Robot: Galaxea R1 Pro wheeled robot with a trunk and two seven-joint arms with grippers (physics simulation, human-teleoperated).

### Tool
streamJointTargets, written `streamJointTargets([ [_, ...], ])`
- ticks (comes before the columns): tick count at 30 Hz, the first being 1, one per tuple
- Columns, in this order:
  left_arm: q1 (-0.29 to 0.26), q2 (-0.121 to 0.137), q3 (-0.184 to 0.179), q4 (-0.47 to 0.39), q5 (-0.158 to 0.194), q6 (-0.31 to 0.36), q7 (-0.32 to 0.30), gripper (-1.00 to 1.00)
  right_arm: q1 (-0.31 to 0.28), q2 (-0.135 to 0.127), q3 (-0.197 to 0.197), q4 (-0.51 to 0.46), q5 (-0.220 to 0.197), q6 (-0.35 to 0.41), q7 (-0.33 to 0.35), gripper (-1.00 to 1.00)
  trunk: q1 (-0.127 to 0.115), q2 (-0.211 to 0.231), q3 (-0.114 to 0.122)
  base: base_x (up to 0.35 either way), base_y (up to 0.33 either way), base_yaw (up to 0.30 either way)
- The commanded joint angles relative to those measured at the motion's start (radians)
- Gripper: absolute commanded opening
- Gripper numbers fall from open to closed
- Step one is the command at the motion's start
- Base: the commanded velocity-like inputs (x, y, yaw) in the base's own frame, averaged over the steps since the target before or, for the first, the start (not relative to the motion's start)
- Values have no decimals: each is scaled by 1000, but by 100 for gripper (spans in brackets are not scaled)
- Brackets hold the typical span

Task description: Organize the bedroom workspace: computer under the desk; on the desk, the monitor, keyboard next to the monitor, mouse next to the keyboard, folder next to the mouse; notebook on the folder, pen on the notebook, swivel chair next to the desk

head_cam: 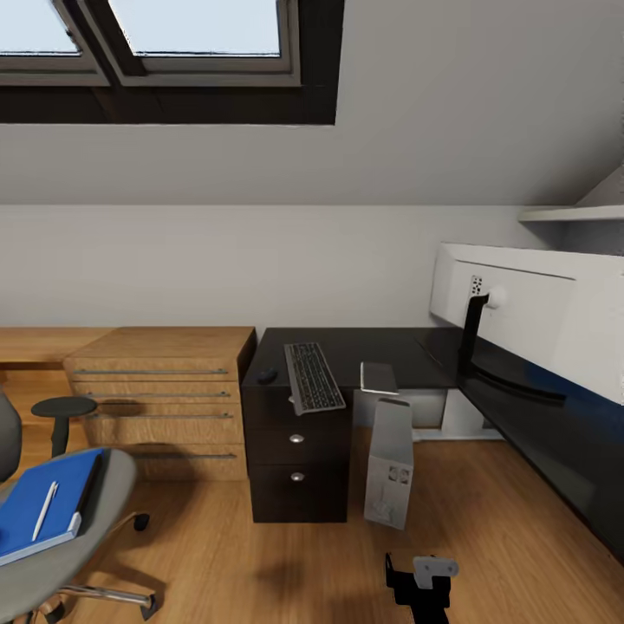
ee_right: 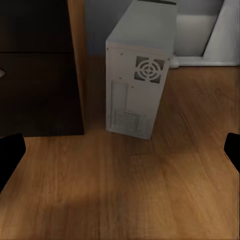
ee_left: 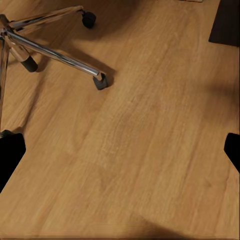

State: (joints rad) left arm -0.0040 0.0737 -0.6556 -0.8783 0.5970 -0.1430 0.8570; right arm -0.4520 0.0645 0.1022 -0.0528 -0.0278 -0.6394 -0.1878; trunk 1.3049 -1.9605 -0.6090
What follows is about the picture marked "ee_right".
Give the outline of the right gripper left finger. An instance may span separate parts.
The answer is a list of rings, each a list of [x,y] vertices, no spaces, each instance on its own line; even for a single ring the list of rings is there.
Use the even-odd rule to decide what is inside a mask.
[[[21,133],[0,138],[0,193],[26,152]]]

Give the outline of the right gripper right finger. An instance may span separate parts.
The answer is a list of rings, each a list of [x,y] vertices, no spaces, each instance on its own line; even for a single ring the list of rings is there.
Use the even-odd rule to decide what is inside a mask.
[[[240,135],[228,133],[224,151],[240,173]]]

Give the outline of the desktop computer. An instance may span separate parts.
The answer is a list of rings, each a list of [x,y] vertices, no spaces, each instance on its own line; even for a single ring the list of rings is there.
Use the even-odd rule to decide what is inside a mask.
[[[132,0],[105,43],[106,130],[150,140],[172,54],[178,3]]]

